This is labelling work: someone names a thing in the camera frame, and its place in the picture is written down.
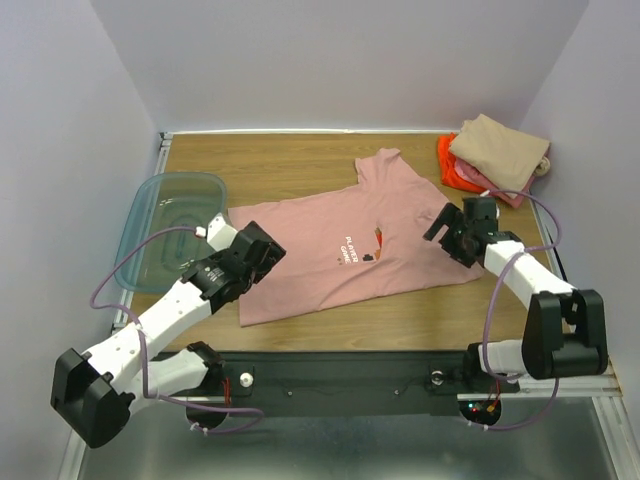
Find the pink printed t-shirt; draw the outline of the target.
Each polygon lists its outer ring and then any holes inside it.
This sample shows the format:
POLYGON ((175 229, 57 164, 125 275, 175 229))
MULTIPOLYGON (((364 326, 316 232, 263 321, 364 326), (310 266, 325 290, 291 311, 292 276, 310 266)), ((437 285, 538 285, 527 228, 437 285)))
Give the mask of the pink printed t-shirt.
POLYGON ((256 222, 285 257, 239 299, 243 327, 372 298, 479 279, 423 238, 447 198, 397 149, 354 162, 355 185, 230 209, 236 227, 256 222))

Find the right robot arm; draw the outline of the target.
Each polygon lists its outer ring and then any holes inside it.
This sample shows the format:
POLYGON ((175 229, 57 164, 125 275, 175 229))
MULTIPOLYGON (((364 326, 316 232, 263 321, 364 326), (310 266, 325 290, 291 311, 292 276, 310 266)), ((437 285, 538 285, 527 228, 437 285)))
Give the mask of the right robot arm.
POLYGON ((605 372, 603 298, 553 274, 514 233, 500 229, 493 198, 468 197, 461 207, 446 204, 423 237, 437 240, 461 265, 479 265, 494 274, 496 285, 508 287, 527 310, 521 339, 484 338, 468 347, 460 366, 466 387, 482 390, 496 376, 546 380, 605 372))

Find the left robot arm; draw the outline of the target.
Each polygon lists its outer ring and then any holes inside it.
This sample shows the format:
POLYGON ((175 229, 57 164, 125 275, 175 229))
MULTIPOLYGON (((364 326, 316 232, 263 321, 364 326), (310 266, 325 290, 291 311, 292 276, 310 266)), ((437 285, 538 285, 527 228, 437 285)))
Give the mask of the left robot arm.
POLYGON ((211 255, 196 260, 141 316, 84 352, 70 348, 56 360, 51 406, 90 448, 114 439, 130 417, 156 401, 178 404, 177 394, 210 394, 228 386, 224 362, 204 342, 164 359, 155 357, 188 328, 236 301, 285 257, 256 222, 235 229, 223 215, 190 233, 211 255))

